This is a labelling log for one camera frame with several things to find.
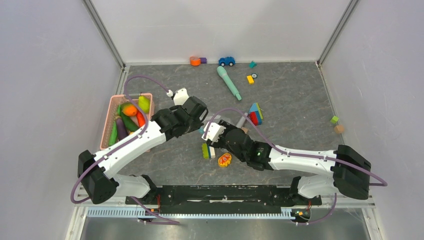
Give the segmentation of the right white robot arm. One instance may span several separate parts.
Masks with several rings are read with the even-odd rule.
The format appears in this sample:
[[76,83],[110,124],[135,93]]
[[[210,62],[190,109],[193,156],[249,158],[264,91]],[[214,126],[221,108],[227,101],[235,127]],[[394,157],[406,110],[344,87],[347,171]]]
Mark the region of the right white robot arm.
[[292,180],[289,199],[302,204],[320,195],[342,194],[356,200],[369,197],[371,163],[348,145],[336,150],[300,150],[256,141],[224,120],[207,123],[207,145],[225,149],[257,171],[292,170],[310,173]]

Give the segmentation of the purple toy eggplant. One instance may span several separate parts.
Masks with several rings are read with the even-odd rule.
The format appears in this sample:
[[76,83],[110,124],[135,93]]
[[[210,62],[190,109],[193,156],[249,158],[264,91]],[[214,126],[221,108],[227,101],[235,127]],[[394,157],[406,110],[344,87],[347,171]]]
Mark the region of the purple toy eggplant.
[[121,141],[129,135],[128,131],[121,117],[116,118],[115,124],[117,130],[117,138],[119,141]]

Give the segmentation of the pink plastic basket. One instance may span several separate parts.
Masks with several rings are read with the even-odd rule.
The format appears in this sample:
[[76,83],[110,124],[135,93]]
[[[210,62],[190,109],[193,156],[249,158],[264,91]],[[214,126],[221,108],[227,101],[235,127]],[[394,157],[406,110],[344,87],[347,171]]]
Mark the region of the pink plastic basket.
[[[138,104],[139,97],[144,96],[146,99],[149,100],[149,113],[146,114],[148,120],[151,119],[152,115],[155,113],[155,103],[153,100],[153,95],[151,93],[141,93],[141,94],[130,94],[130,97],[136,104]],[[113,95],[110,98],[109,106],[107,110],[107,116],[103,127],[102,137],[99,149],[104,150],[109,148],[109,143],[112,141],[110,140],[110,137],[115,137],[115,143],[119,141],[118,139],[118,132],[116,127],[116,118],[119,115],[118,114],[118,108],[121,106],[121,104],[127,103],[129,100],[126,98],[124,94],[119,95]]]

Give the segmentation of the clear zip top bag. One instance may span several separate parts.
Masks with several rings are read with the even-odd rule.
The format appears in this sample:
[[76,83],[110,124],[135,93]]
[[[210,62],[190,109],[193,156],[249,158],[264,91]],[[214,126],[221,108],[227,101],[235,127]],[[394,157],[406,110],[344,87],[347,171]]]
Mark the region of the clear zip top bag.
[[209,111],[206,110],[202,116],[200,117],[200,120],[202,122],[200,128],[198,129],[198,132],[200,134],[204,134],[205,133],[205,127],[208,125],[209,121],[211,120],[212,115],[209,114]]

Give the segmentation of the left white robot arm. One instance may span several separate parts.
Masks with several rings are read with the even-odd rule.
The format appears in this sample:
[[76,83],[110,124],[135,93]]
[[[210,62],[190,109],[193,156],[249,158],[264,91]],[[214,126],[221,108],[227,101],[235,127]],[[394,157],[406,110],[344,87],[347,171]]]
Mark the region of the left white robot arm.
[[126,176],[118,172],[146,151],[172,138],[197,131],[208,114],[206,104],[190,96],[184,104],[158,110],[142,128],[111,147],[78,157],[78,178],[93,204],[113,196],[136,197],[153,203],[157,190],[147,176]]

